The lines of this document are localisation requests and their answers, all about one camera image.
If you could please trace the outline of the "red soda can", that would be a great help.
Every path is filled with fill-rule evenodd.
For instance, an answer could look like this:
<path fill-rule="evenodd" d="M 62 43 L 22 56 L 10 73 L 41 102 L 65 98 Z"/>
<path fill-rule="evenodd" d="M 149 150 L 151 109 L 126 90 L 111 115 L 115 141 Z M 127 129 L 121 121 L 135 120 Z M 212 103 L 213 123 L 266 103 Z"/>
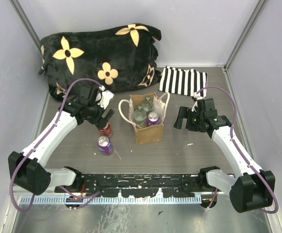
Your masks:
<path fill-rule="evenodd" d="M 110 123 L 107 123 L 106 126 L 102 129 L 98 128 L 98 132 L 101 136 L 106 136 L 108 138 L 111 138 L 113 135 Z"/>

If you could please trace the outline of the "purple soda can front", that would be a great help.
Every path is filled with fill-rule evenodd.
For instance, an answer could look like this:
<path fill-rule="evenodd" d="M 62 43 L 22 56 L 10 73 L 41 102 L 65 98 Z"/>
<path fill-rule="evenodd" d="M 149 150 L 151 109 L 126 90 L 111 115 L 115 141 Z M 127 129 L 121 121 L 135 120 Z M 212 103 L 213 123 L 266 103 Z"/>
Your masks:
<path fill-rule="evenodd" d="M 113 145 L 107 136 L 99 137 L 97 145 L 104 155 L 111 155 L 114 152 Z"/>

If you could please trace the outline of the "purple soda can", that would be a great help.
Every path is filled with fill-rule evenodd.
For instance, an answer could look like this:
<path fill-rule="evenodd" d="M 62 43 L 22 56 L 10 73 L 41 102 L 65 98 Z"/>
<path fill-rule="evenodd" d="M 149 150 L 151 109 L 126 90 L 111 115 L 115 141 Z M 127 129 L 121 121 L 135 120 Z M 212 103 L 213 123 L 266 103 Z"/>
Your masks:
<path fill-rule="evenodd" d="M 156 112 L 150 112 L 147 115 L 147 126 L 153 126 L 153 125 L 158 125 L 159 124 L 159 115 Z"/>
<path fill-rule="evenodd" d="M 104 155 L 111 155 L 114 152 L 113 145 L 107 136 L 99 137 L 97 145 Z"/>

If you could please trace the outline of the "clear bottle front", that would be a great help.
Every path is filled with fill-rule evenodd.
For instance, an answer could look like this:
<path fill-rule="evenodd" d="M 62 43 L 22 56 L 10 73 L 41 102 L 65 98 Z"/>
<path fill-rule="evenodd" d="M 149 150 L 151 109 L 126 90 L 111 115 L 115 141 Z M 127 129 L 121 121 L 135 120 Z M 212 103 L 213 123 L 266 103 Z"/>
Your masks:
<path fill-rule="evenodd" d="M 139 129 L 146 127 L 147 114 L 141 105 L 134 111 L 134 122 Z"/>

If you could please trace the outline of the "clear bottle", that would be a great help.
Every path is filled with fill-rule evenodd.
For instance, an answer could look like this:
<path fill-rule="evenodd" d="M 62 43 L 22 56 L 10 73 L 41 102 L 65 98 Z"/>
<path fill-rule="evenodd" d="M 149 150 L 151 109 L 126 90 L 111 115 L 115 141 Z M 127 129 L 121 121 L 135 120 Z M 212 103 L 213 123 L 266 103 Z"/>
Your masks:
<path fill-rule="evenodd" d="M 145 100 L 142 102 L 143 110 L 148 115 L 150 112 L 154 111 L 154 105 L 151 97 L 146 97 Z"/>
<path fill-rule="evenodd" d="M 134 122 L 139 129 L 146 127 L 147 114 L 141 105 L 134 111 Z"/>

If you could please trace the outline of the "cat print canvas bag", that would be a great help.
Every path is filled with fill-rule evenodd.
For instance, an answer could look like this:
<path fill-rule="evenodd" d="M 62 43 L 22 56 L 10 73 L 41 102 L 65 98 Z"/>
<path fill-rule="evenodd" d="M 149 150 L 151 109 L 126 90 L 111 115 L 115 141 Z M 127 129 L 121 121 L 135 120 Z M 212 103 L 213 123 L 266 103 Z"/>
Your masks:
<path fill-rule="evenodd" d="M 154 112 L 156 112 L 159 116 L 159 123 L 157 125 L 146 126 L 142 129 L 137 128 L 136 123 L 134 121 L 134 112 L 137 107 L 142 104 L 142 102 L 146 99 L 146 97 L 150 97 L 153 100 L 154 104 Z M 164 93 L 160 97 L 156 93 L 150 93 L 145 95 L 130 95 L 129 100 L 121 100 L 118 104 L 118 110 L 121 117 L 131 124 L 135 131 L 135 139 L 137 145 L 148 144 L 159 142 L 163 140 L 164 133 L 164 120 L 166 117 L 166 111 L 168 107 L 168 103 L 170 100 L 170 94 Z M 129 113 L 128 117 L 122 113 L 121 105 L 126 102 L 129 105 Z"/>

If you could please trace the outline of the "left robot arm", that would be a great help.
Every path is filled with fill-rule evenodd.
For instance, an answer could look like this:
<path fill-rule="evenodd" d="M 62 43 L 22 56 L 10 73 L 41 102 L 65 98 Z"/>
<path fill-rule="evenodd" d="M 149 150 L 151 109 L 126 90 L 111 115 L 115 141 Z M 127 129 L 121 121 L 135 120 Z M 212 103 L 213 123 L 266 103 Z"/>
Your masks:
<path fill-rule="evenodd" d="M 63 100 L 52 122 L 22 152 L 8 157 L 11 186 L 35 195 L 48 188 L 64 186 L 78 192 L 83 186 L 82 173 L 71 167 L 46 169 L 45 166 L 62 140 L 84 121 L 102 129 L 114 114 L 107 107 L 114 94 L 104 87 L 83 87 L 74 100 Z"/>

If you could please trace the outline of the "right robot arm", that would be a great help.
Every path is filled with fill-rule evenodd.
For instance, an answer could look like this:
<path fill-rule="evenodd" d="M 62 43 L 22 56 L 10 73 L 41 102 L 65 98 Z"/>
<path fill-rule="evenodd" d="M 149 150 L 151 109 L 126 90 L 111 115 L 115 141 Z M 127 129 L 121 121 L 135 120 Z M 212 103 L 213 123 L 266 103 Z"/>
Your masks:
<path fill-rule="evenodd" d="M 264 171 L 248 154 L 237 138 L 232 124 L 224 115 L 218 115 L 212 98 L 197 100 L 197 108 L 181 106 L 174 123 L 176 129 L 207 133 L 219 146 L 228 160 L 233 175 L 217 166 L 200 169 L 198 184 L 203 191 L 217 188 L 228 195 L 235 211 L 239 213 L 262 209 L 274 200 L 275 176 Z"/>

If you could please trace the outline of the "black white striped cloth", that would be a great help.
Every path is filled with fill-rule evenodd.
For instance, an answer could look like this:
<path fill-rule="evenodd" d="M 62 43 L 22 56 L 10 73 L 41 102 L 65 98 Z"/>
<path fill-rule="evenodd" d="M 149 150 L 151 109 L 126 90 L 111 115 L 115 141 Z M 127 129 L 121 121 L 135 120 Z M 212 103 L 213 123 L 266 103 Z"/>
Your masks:
<path fill-rule="evenodd" d="M 199 72 L 195 69 L 181 69 L 166 66 L 161 75 L 158 87 L 159 91 L 193 97 L 195 94 L 206 96 L 208 73 Z"/>

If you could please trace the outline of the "black floral plush blanket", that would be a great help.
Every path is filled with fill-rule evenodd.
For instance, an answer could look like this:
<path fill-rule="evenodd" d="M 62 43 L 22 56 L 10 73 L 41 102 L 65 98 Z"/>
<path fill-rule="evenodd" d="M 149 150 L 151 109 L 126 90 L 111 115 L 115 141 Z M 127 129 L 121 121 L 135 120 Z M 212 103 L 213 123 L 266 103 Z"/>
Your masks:
<path fill-rule="evenodd" d="M 62 102 L 67 89 L 76 83 L 69 95 L 79 93 L 93 79 L 111 92 L 127 92 L 155 85 L 161 80 L 157 70 L 158 50 L 155 41 L 161 31 L 141 23 L 95 32 L 63 32 L 41 39 L 43 74 L 50 95 Z"/>

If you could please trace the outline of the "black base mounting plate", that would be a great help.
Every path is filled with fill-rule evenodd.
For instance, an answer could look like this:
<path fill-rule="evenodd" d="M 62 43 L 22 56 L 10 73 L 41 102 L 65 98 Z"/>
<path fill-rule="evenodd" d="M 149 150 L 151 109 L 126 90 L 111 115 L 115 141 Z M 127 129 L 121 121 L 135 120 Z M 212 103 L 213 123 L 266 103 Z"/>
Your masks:
<path fill-rule="evenodd" d="M 155 197 L 159 191 L 163 198 L 194 197 L 197 192 L 213 192 L 204 186 L 197 174 L 83 174 L 76 183 L 64 186 L 71 193 L 83 192 L 87 196 L 100 193 L 105 198 Z"/>

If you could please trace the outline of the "aluminium rail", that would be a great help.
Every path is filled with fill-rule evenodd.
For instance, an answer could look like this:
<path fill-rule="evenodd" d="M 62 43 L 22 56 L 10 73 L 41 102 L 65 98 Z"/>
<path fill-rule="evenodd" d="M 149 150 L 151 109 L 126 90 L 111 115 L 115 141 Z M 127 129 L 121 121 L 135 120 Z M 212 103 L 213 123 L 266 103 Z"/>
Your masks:
<path fill-rule="evenodd" d="M 237 184 L 239 190 L 253 193 L 258 189 L 265 195 L 269 192 L 266 184 L 271 189 L 275 185 L 275 176 L 271 171 L 260 170 L 259 174 L 248 173 L 233 177 L 224 173 L 218 167 L 201 169 L 197 175 L 191 174 L 82 174 L 70 167 L 63 169 L 50 169 L 33 171 L 29 174 L 17 173 L 10 182 L 9 192 L 13 188 L 26 190 L 34 195 L 41 195 L 54 188 L 56 192 L 80 192 L 85 189 L 88 193 L 103 192 L 107 197 L 117 195 L 118 189 L 136 189 L 137 195 L 145 195 L 148 191 L 153 194 L 159 188 L 179 189 L 183 193 L 198 192 L 218 188 L 228 194 Z"/>

